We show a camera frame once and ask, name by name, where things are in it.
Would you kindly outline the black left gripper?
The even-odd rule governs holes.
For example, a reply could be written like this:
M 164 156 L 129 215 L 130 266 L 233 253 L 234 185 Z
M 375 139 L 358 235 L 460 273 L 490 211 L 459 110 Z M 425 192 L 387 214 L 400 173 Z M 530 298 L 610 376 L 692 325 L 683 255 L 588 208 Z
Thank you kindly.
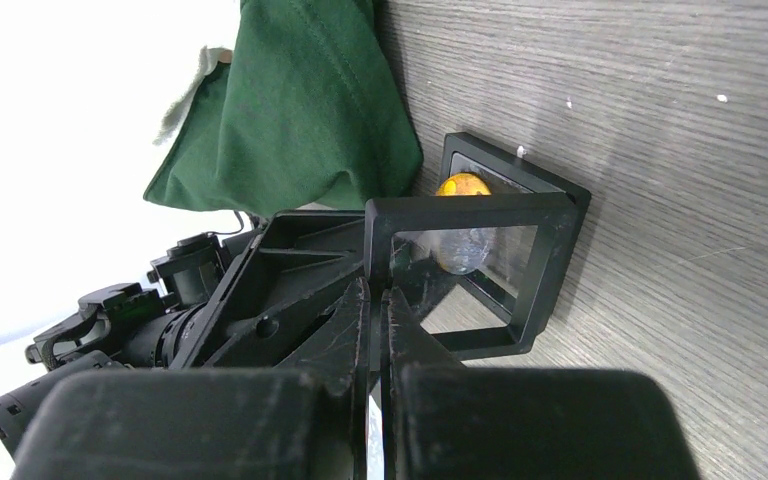
M 217 288 L 183 327 L 170 368 L 275 366 L 325 322 L 359 276 L 363 239 L 360 211 L 282 212 L 218 286 L 227 247 L 215 233 L 185 238 L 150 262 L 148 287 L 120 283 L 80 297 L 75 313 L 33 338 L 25 360 L 54 371 L 98 351 L 154 367 L 174 318 Z

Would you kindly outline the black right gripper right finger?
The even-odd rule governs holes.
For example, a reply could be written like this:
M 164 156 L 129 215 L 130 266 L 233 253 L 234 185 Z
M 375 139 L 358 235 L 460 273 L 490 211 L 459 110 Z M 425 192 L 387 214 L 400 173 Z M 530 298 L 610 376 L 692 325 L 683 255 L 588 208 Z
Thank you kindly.
M 628 370 L 469 368 L 381 298 L 389 479 L 696 479 L 675 410 Z

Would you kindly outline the white and green t-shirt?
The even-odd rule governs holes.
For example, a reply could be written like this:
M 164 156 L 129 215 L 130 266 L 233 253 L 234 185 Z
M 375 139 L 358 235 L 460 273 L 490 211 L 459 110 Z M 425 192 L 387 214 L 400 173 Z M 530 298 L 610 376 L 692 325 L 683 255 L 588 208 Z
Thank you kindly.
M 160 209 L 356 208 L 421 153 L 379 1 L 0 1 L 0 336 Z M 158 210 L 146 212 L 140 201 Z

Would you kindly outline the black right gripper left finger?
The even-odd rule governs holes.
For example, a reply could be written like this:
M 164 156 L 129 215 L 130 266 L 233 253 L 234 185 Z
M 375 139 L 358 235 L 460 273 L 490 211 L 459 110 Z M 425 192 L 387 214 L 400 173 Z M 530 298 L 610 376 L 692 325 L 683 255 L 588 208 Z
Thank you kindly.
M 271 368 L 93 369 L 43 401 L 17 479 L 363 479 L 370 292 Z

